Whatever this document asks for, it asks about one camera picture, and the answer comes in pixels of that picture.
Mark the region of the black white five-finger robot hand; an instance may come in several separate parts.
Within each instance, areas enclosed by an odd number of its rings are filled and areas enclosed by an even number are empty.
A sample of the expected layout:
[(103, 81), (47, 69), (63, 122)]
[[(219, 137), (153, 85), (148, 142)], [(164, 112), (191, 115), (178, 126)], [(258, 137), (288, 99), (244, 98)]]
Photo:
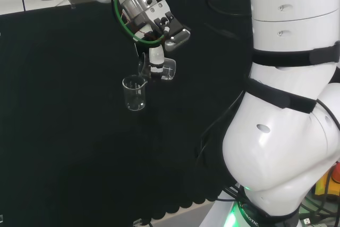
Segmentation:
[(135, 44), (135, 50), (138, 56), (138, 77), (144, 81), (160, 80), (165, 63), (162, 45), (150, 48)]

